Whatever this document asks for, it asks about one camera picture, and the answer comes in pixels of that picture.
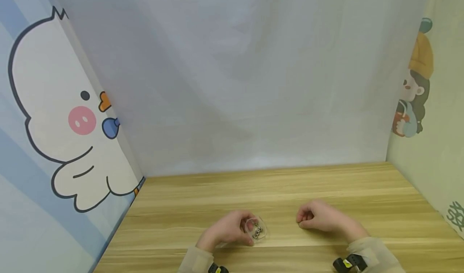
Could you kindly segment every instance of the white fabric curtain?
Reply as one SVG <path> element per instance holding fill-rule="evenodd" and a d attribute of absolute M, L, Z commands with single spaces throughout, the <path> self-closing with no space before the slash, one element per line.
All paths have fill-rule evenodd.
<path fill-rule="evenodd" d="M 427 0 L 57 0 L 144 175 L 383 161 Z"/>

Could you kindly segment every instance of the cartoon duck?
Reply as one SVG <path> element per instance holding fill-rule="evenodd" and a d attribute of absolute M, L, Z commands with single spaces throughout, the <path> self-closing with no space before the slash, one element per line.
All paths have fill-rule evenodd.
<path fill-rule="evenodd" d="M 429 97 L 430 77 L 433 73 L 433 53 L 425 35 L 432 27 L 431 19 L 422 19 L 400 100 L 393 120 L 393 132 L 401 137 L 412 137 L 422 131 L 424 104 Z"/>
<path fill-rule="evenodd" d="M 95 208 L 110 194 L 137 193 L 139 184 L 116 140 L 119 121 L 105 111 L 105 92 L 96 94 L 66 37 L 55 7 L 52 16 L 16 39 L 8 65 L 10 85 L 25 115 L 31 145 L 61 163 L 53 192 L 74 198 L 78 212 Z"/>

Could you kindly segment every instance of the yellow hat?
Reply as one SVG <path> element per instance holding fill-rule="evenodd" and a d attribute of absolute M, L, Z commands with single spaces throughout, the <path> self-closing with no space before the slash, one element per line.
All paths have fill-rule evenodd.
<path fill-rule="evenodd" d="M 430 79 L 433 73 L 432 47 L 429 39 L 422 32 L 417 35 L 416 44 L 409 61 L 409 69 L 418 72 L 426 79 Z"/>

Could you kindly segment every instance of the yellow label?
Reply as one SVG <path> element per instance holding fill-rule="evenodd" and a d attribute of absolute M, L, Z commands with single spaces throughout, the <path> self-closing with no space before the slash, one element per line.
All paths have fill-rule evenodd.
<path fill-rule="evenodd" d="M 345 267 L 347 267 L 347 268 L 353 267 L 353 265 L 350 262 L 346 261 L 346 260 L 343 260 L 343 264 L 345 264 Z"/>

